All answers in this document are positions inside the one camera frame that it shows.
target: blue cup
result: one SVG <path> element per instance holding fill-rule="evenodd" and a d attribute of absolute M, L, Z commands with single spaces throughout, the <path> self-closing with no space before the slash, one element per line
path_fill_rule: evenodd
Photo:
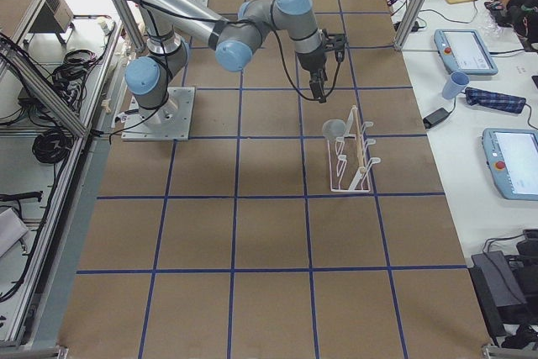
<path fill-rule="evenodd" d="M 443 87 L 442 96 L 445 100 L 450 100 L 457 96 L 460 92 L 465 90 L 465 87 L 469 84 L 469 76 L 462 71 L 454 71 L 446 79 L 445 86 Z"/>

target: tablet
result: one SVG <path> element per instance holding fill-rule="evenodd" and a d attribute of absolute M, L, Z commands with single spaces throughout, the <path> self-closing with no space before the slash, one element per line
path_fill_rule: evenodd
<path fill-rule="evenodd" d="M 538 131 L 487 128 L 482 145 L 503 197 L 538 200 Z"/>
<path fill-rule="evenodd" d="M 475 29 L 437 29 L 434 42 L 446 69 L 467 75 L 495 75 L 497 66 Z"/>

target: dark blue cloth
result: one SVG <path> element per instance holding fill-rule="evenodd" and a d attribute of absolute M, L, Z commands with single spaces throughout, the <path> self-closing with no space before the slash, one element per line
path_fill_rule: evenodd
<path fill-rule="evenodd" d="M 487 92 L 473 87 L 465 90 L 465 99 L 469 105 L 478 104 L 513 114 L 520 114 L 527 103 L 526 98 L 509 96 L 500 92 Z"/>

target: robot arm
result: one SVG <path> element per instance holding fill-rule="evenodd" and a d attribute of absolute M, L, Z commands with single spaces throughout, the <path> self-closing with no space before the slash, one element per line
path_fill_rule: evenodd
<path fill-rule="evenodd" d="M 152 54 L 171 54 L 181 46 L 174 40 L 172 26 L 175 26 L 208 44 L 215 50 L 219 64 L 229 71 L 242 70 L 271 31 L 285 29 L 294 43 L 301 67 L 310 72 L 314 99 L 321 103 L 325 101 L 325 52 L 337 50 L 335 38 L 318 29 L 311 0 L 244 3 L 238 22 L 231 22 L 194 0 L 133 1 L 141 6 L 143 17 L 145 13 L 150 14 L 146 17 L 152 24 L 146 26 L 150 40 L 154 39 L 153 46 L 149 46 Z M 338 36 L 336 42 L 339 46 L 337 60 L 339 56 L 343 59 L 345 37 Z"/>

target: white desk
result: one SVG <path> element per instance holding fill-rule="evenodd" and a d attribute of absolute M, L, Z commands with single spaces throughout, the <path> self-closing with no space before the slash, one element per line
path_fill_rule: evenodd
<path fill-rule="evenodd" d="M 422 116 L 440 107 L 450 110 L 452 106 L 452 101 L 446 101 L 440 95 L 447 72 L 435 50 L 433 33 L 436 29 L 476 29 L 491 51 L 521 48 L 512 29 L 496 27 L 483 1 L 477 2 L 478 14 L 470 24 L 450 23 L 431 12 L 419 14 L 428 22 L 428 27 L 409 35 L 403 47 L 403 58 Z M 422 9 L 426 8 L 457 20 L 469 21 L 474 14 L 471 3 L 450 5 L 445 0 L 426 0 Z M 399 21 L 402 17 L 398 13 L 393 16 L 393 21 Z M 495 58 L 495 62 L 498 75 L 472 77 L 470 86 L 526 97 L 535 109 L 532 122 L 538 125 L 538 89 L 530 78 L 538 74 L 538 55 L 519 53 L 500 56 Z M 428 131 L 467 265 L 472 265 L 470 256 L 481 251 L 487 238 L 517 235 L 522 229 L 536 227 L 538 203 L 501 197 L 486 166 L 481 143 L 485 128 L 528 129 L 528 116 L 527 108 L 522 114 L 514 115 L 471 107 L 460 96 L 454 114 Z M 508 243 L 504 250 L 515 252 L 511 247 L 513 245 L 514 242 Z"/>

